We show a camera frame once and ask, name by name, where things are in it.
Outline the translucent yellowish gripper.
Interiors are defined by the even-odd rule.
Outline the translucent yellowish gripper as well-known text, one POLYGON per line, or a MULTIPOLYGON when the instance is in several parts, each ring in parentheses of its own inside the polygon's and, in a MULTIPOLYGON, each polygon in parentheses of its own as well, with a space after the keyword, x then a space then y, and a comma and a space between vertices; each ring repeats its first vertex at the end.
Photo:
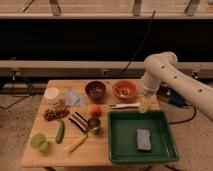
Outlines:
POLYGON ((155 109, 156 98, 154 96, 141 95, 139 100, 140 100, 139 111, 141 113, 146 113, 149 110, 155 109))

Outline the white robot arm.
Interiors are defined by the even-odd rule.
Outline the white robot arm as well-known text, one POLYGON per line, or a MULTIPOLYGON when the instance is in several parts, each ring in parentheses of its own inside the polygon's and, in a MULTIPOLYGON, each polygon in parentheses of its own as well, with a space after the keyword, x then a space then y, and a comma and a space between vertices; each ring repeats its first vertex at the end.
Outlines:
POLYGON ((157 93, 160 83, 164 82, 213 122, 213 88, 180 72, 174 67, 177 62, 177 56, 173 52, 148 56, 144 61, 141 93, 152 96, 157 93))

